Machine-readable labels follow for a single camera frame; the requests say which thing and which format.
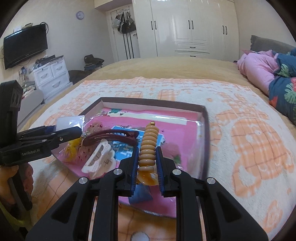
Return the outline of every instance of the white wardrobe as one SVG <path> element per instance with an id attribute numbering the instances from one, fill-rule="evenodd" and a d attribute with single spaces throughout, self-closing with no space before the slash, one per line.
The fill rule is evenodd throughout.
<path id="1" fill-rule="evenodd" d="M 133 8 L 141 58 L 239 58 L 233 1 L 133 0 Z"/>

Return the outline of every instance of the white bag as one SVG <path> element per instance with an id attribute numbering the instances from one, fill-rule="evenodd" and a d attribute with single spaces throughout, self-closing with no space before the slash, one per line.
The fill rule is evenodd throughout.
<path id="1" fill-rule="evenodd" d="M 118 18 L 113 19 L 112 21 L 112 28 L 119 28 L 121 20 Z"/>

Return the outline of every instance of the black flat-screen tv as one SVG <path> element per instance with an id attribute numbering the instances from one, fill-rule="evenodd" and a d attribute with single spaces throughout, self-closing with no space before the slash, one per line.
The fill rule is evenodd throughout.
<path id="1" fill-rule="evenodd" d="M 45 24 L 17 31 L 3 40 L 5 69 L 16 66 L 47 48 Z"/>

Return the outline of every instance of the silver bolt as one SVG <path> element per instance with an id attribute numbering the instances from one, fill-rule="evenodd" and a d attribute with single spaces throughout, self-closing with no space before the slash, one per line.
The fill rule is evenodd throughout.
<path id="1" fill-rule="evenodd" d="M 216 183 L 216 180 L 215 180 L 214 178 L 212 178 L 212 177 L 209 177 L 209 178 L 207 179 L 207 183 L 208 183 L 208 184 L 215 184 L 215 183 Z"/>
<path id="2" fill-rule="evenodd" d="M 79 183 L 80 183 L 80 184 L 86 184 L 87 181 L 88 181 L 88 180 L 87 180 L 86 177 L 82 177 L 82 178 L 79 179 Z"/>
<path id="3" fill-rule="evenodd" d="M 114 173 L 115 175 L 120 175 L 120 174 L 122 173 L 122 170 L 119 169 L 119 168 L 117 168 L 117 169 L 114 169 L 113 173 Z"/>
<path id="4" fill-rule="evenodd" d="M 179 169 L 175 169 L 175 170 L 173 170 L 173 174 L 174 175 L 180 175 L 182 172 L 181 172 L 181 170 L 179 170 Z"/>

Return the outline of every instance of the bedspread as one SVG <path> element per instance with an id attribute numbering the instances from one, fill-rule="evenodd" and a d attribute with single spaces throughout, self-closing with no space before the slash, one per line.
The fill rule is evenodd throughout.
<path id="1" fill-rule="evenodd" d="M 173 77 L 175 79 L 114 80 L 118 77 L 132 78 L 141 75 L 147 78 Z M 184 78 L 216 79 L 239 83 L 250 88 L 214 80 L 188 80 Z M 135 89 L 134 86 L 138 86 L 142 90 Z M 204 96 L 200 94 L 203 90 L 210 91 L 211 88 L 215 89 L 212 89 L 212 91 L 219 93 L 216 97 L 210 97 L 209 92 L 208 98 L 198 98 L 198 96 Z M 211 161 L 209 174 L 216 177 L 252 214 L 268 233 L 270 239 L 280 230 L 295 205 L 296 190 L 293 188 L 295 181 L 290 174 L 295 171 L 293 162 L 295 154 L 291 148 L 291 145 L 295 144 L 295 139 L 286 126 L 289 127 L 294 137 L 295 127 L 285 117 L 279 116 L 272 107 L 267 105 L 268 98 L 248 83 L 240 75 L 234 64 L 217 60 L 192 60 L 182 57 L 116 63 L 90 75 L 54 100 L 54 104 L 46 105 L 28 122 L 26 127 L 50 125 L 54 124 L 60 116 L 78 115 L 94 100 L 102 96 L 176 100 L 204 104 L 208 111 L 214 109 L 217 102 L 223 102 L 224 106 L 228 106 L 228 108 L 221 108 L 219 113 L 210 112 Z M 248 119 L 248 121 L 241 122 L 240 118 Z M 250 139 L 247 139 L 246 133 L 235 133 L 236 130 L 248 131 Z M 271 135 L 273 140 L 277 140 L 276 146 L 279 154 L 283 157 L 281 161 L 274 159 L 271 162 L 273 167 L 270 167 L 267 159 L 268 153 L 270 153 L 270 149 L 268 149 L 271 145 L 270 139 L 268 137 L 259 139 L 257 146 L 255 146 L 256 151 L 253 150 L 253 154 L 255 156 L 261 155 L 261 153 L 267 155 L 257 156 L 257 160 L 258 158 L 264 160 L 262 163 L 265 165 L 264 168 L 271 170 L 271 172 L 265 172 L 265 176 L 262 176 L 264 168 L 258 168 L 260 163 L 256 161 L 253 164 L 247 162 L 254 157 L 252 152 L 238 151 L 239 148 L 246 148 L 248 143 L 252 141 L 251 137 L 254 133 L 259 136 L 262 133 Z M 226 161 L 228 150 L 225 141 L 232 143 L 233 153 L 237 153 L 237 155 L 234 155 L 236 159 Z M 261 152 L 262 148 L 266 147 L 267 150 Z M 286 155 L 280 151 L 285 150 L 285 148 L 289 150 Z M 77 177 L 53 157 L 34 161 L 32 166 L 34 168 L 35 185 L 32 194 L 34 206 L 31 217 L 33 222 L 36 222 L 77 180 Z M 119 207 L 119 240 L 144 241 L 148 240 L 148 237 L 150 240 L 173 240 L 175 238 L 175 226 L 174 219 L 151 216 L 124 205 Z"/>

